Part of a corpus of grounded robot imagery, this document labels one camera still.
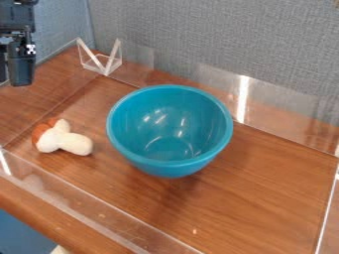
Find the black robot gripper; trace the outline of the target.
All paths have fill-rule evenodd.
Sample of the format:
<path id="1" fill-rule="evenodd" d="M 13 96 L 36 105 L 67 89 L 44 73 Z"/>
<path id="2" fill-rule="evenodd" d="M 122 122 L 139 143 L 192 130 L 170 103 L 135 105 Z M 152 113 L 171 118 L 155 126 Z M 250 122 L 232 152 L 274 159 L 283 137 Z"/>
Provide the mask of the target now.
<path id="1" fill-rule="evenodd" d="M 0 0 L 0 39 L 7 45 L 9 82 L 25 86 L 33 82 L 36 64 L 35 6 L 40 0 Z M 0 83 L 7 80 L 5 53 L 0 52 Z"/>

